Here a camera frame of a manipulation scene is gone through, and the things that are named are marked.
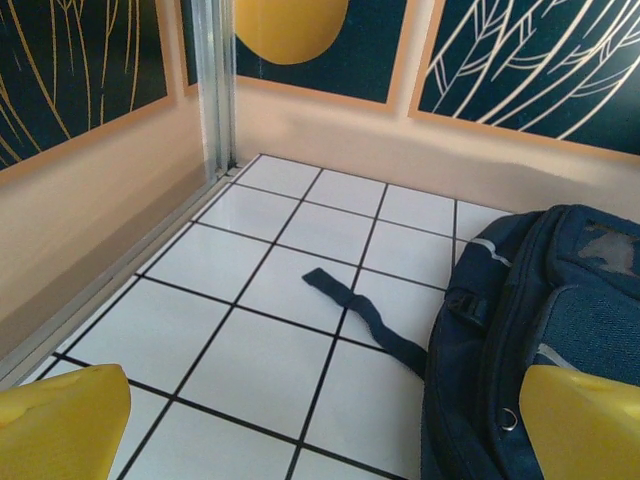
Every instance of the yellow circle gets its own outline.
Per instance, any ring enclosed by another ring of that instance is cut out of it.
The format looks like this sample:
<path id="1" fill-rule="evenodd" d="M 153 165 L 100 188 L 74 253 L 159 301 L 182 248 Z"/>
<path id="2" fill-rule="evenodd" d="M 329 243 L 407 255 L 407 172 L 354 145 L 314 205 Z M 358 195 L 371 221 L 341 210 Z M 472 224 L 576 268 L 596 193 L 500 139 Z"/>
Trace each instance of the yellow circle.
<path id="1" fill-rule="evenodd" d="M 278 65 L 307 62 L 340 33 L 349 0 L 235 0 L 236 34 Z"/>

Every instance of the reflective strip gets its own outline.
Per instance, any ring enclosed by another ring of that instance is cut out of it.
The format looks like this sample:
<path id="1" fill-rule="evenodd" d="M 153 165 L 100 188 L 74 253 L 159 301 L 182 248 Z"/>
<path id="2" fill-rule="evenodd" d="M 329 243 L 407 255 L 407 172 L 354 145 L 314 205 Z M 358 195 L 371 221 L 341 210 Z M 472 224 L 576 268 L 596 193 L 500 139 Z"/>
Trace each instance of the reflective strip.
<path id="1" fill-rule="evenodd" d="M 536 353 L 538 353 L 538 355 L 542 355 L 543 357 L 547 357 L 549 360 L 551 360 L 553 363 L 555 363 L 559 367 L 578 371 L 576 367 L 574 367 L 569 362 L 567 362 L 564 358 L 560 356 L 558 352 L 556 352 L 553 348 L 551 348 L 546 343 L 541 343 Z"/>
<path id="2" fill-rule="evenodd" d="M 511 262 L 504 257 L 501 257 L 496 253 L 496 246 L 491 240 L 487 240 L 486 238 L 474 238 L 469 243 L 475 243 L 476 245 L 482 245 L 484 248 L 489 250 L 491 254 L 491 258 L 493 260 L 498 260 L 503 265 L 511 268 Z"/>

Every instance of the metal ring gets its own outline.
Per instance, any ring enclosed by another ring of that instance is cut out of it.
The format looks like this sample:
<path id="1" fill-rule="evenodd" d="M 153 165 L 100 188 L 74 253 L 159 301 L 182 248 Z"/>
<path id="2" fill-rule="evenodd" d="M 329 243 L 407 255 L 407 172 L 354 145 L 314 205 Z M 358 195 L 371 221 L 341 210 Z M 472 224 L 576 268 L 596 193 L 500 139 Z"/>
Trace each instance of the metal ring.
<path id="1" fill-rule="evenodd" d="M 502 425 L 500 428 L 502 428 L 505 432 L 512 432 L 518 426 L 518 417 L 515 413 L 513 413 L 513 410 L 510 410 L 508 408 L 503 408 L 502 411 L 511 415 L 511 417 L 513 418 L 513 423 L 511 425 Z"/>

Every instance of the floor tile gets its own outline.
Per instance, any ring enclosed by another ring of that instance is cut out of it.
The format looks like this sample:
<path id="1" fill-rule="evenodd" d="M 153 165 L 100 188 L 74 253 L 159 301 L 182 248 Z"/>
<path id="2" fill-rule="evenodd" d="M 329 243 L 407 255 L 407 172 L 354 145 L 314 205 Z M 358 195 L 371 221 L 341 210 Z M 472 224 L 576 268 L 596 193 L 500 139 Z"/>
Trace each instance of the floor tile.
<path id="1" fill-rule="evenodd" d="M 33 383 L 35 382 L 38 377 L 42 374 L 42 372 L 44 372 L 47 368 L 49 368 L 51 366 L 51 364 L 53 364 L 53 362 L 55 362 L 56 359 L 55 357 L 47 357 L 44 359 L 44 361 L 38 365 L 38 367 L 31 372 L 31 374 L 25 378 L 22 382 L 20 382 L 20 385 L 27 385 L 29 383 Z"/>
<path id="2" fill-rule="evenodd" d="M 167 401 L 167 399 L 159 395 L 131 387 L 131 413 L 129 414 L 127 428 L 125 428 L 118 446 L 118 453 L 111 466 L 109 480 L 118 478 L 131 455 L 136 451 L 151 425 L 158 418 L 160 411 L 167 404 Z"/>
<path id="3" fill-rule="evenodd" d="M 75 372 L 76 370 L 80 370 L 82 367 L 70 362 L 65 362 L 64 360 L 60 360 L 56 363 L 56 366 L 53 367 L 44 378 L 53 378 L 59 375 L 65 375 L 67 373 Z"/>
<path id="4" fill-rule="evenodd" d="M 494 220 L 510 215 L 502 210 L 481 207 L 473 203 L 458 202 L 458 225 L 456 238 L 471 240 Z"/>
<path id="5" fill-rule="evenodd" d="M 109 308 L 111 307 L 111 305 L 114 304 L 114 302 L 116 302 L 120 296 L 127 291 L 127 289 L 136 281 L 135 277 L 130 278 L 129 280 L 127 280 L 127 282 L 120 287 L 113 295 L 111 295 L 111 297 L 109 297 L 109 299 L 103 303 L 100 308 L 98 308 L 95 312 L 93 312 L 93 315 L 91 315 L 88 319 L 86 319 L 82 325 L 80 325 L 78 328 L 75 329 L 75 331 L 69 335 L 61 344 L 60 346 L 58 346 L 58 348 L 56 349 L 56 352 L 62 353 L 64 352 L 67 348 L 69 348 L 71 346 L 71 344 L 73 342 L 76 341 L 77 338 L 79 338 L 91 325 L 93 325 L 93 323 L 102 316 L 102 314 Z"/>
<path id="6" fill-rule="evenodd" d="M 235 310 L 180 396 L 297 438 L 331 341 Z"/>
<path id="7" fill-rule="evenodd" d="M 173 392 L 227 309 L 141 280 L 69 355 L 92 365 L 120 364 L 127 377 Z"/>
<path id="8" fill-rule="evenodd" d="M 209 200 L 209 201 L 205 204 L 205 206 L 204 206 L 204 207 L 202 207 L 200 210 L 198 210 L 198 213 L 196 213 L 193 217 L 191 217 L 191 220 L 193 220 L 194 222 L 195 222 L 196 220 L 198 220 L 198 219 L 202 216 L 202 214 L 204 214 L 207 210 L 209 210 L 209 208 L 211 208 L 211 205 L 212 205 L 213 203 L 217 203 L 217 202 L 218 202 L 218 200 L 220 199 L 220 197 L 222 197 L 222 196 L 227 192 L 227 190 L 229 190 L 229 188 L 231 188 L 231 184 L 230 184 L 230 183 L 228 183 L 227 185 L 225 185 L 224 187 L 222 187 L 222 188 L 220 189 L 220 191 L 219 191 L 218 193 L 216 193 L 216 194 L 213 196 L 213 198 L 212 198 L 211 200 Z"/>
<path id="9" fill-rule="evenodd" d="M 460 260 L 462 256 L 462 252 L 464 252 L 465 247 L 467 246 L 467 242 L 462 242 L 460 240 L 456 240 L 456 263 Z"/>
<path id="10" fill-rule="evenodd" d="M 338 342 L 306 441 L 417 480 L 422 390 L 389 355 Z"/>
<path id="11" fill-rule="evenodd" d="M 242 171 L 242 167 L 235 167 L 235 168 L 230 168 L 229 170 L 227 170 L 227 173 L 225 174 L 227 177 L 231 177 L 232 179 L 236 177 L 236 175 L 238 175 L 240 172 Z"/>
<path id="12" fill-rule="evenodd" d="M 372 222 L 370 218 L 304 203 L 278 243 L 357 264 Z"/>
<path id="13" fill-rule="evenodd" d="M 453 206 L 450 198 L 392 185 L 384 197 L 380 219 L 453 236 Z"/>
<path id="14" fill-rule="evenodd" d="M 444 300 L 442 291 L 363 270 L 355 292 L 373 302 L 389 328 L 427 348 L 433 322 Z M 351 311 L 347 313 L 341 336 L 377 345 L 364 321 Z"/>
<path id="15" fill-rule="evenodd" d="M 450 238 L 378 222 L 364 266 L 444 288 L 451 275 Z"/>
<path id="16" fill-rule="evenodd" d="M 236 185 L 202 216 L 200 222 L 272 241 L 296 205 L 297 200 Z"/>
<path id="17" fill-rule="evenodd" d="M 384 183 L 325 170 L 306 199 L 373 217 L 383 191 Z"/>
<path id="18" fill-rule="evenodd" d="M 374 473 L 352 467 L 309 450 L 302 450 L 293 472 L 293 480 L 380 480 Z"/>
<path id="19" fill-rule="evenodd" d="M 319 171 L 317 167 L 263 155 L 237 182 L 240 185 L 301 198 Z"/>
<path id="20" fill-rule="evenodd" d="M 268 249 L 263 242 L 194 225 L 147 275 L 233 301 Z"/>
<path id="21" fill-rule="evenodd" d="M 174 404 L 126 480 L 282 480 L 294 446 Z"/>
<path id="22" fill-rule="evenodd" d="M 342 307 L 302 280 L 303 275 L 316 268 L 323 268 L 349 286 L 356 273 L 348 265 L 275 247 L 238 303 L 333 333 L 338 328 Z"/>
<path id="23" fill-rule="evenodd" d="M 186 224 L 186 225 L 184 225 L 180 230 L 178 230 L 178 232 L 177 232 L 173 237 L 171 237 L 169 240 L 167 240 L 167 242 L 166 242 L 166 243 L 165 243 L 165 244 L 164 244 L 164 245 L 163 245 L 163 246 L 162 246 L 162 247 L 161 247 L 161 248 L 160 248 L 156 253 L 154 253 L 154 254 L 153 254 L 153 256 L 152 256 L 149 260 L 147 260 L 147 261 L 145 262 L 145 264 L 144 264 L 144 265 L 142 265 L 142 266 L 138 269 L 138 272 L 137 272 L 137 273 L 138 273 L 138 274 L 140 274 L 140 275 L 142 275 L 144 272 L 146 272 L 146 271 L 149 269 L 149 267 L 150 267 L 151 265 L 153 265 L 153 263 L 154 263 L 158 258 L 160 258 L 160 256 L 161 256 L 164 252 L 166 252 L 168 248 L 170 248 L 170 247 L 171 247 L 171 245 L 173 244 L 173 242 L 174 242 L 178 237 L 180 237 L 180 236 L 185 232 L 185 230 L 187 230 L 187 228 L 189 228 L 190 226 L 191 226 L 191 224 L 190 224 L 190 223 L 187 223 L 187 224 Z"/>

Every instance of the framed poster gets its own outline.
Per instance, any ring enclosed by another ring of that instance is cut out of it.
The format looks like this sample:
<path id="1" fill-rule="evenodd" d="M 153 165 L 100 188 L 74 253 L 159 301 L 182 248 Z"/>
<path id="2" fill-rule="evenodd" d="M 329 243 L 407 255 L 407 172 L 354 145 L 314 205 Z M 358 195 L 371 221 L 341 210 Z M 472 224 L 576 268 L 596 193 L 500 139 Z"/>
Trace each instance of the framed poster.
<path id="1" fill-rule="evenodd" d="M 193 34 L 193 10 L 191 0 L 176 0 L 176 14 L 178 25 L 182 31 L 180 37 L 180 52 L 182 54 L 182 86 L 187 95 L 198 91 L 198 70 L 196 64 L 196 45 Z"/>
<path id="2" fill-rule="evenodd" d="M 436 0 L 410 115 L 640 155 L 639 65 L 640 2 Z"/>
<path id="3" fill-rule="evenodd" d="M 159 7 L 0 0 L 0 179 L 172 100 Z"/>
<path id="4" fill-rule="evenodd" d="M 188 85 L 193 85 L 197 79 L 190 0 L 181 4 L 184 72 Z M 416 4 L 417 0 L 236 0 L 238 83 L 387 111 L 397 100 L 396 71 L 404 61 L 406 25 Z M 300 52 L 301 45 L 313 53 Z"/>

